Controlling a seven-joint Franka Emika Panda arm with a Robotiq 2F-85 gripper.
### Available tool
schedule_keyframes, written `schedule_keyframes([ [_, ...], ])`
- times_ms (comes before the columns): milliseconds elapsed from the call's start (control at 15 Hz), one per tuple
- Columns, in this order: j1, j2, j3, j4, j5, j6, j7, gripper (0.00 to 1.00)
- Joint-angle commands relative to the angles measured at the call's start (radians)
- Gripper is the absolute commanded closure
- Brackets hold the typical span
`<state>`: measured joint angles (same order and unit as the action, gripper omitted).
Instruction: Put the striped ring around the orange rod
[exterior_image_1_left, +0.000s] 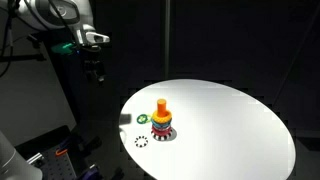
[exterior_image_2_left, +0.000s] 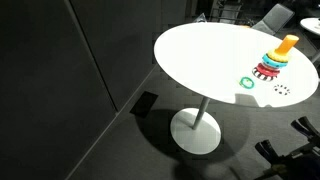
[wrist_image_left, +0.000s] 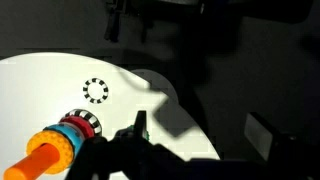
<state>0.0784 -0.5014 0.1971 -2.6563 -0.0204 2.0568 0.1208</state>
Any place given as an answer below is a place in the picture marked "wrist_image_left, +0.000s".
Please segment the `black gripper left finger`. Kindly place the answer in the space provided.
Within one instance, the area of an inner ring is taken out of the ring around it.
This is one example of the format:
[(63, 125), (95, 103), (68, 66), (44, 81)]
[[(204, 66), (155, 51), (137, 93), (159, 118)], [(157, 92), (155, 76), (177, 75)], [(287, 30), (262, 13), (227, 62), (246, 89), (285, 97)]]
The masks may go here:
[(93, 137), (84, 141), (65, 180), (113, 180), (112, 174), (122, 172), (126, 180), (134, 180), (129, 169), (133, 138)]

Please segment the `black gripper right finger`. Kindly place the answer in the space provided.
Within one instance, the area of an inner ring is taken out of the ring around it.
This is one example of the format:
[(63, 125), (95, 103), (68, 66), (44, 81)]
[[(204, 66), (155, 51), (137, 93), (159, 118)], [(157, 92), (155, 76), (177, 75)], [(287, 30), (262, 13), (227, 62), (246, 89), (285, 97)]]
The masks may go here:
[(256, 112), (246, 115), (244, 135), (274, 174), (288, 180), (320, 180), (318, 145), (281, 132)]

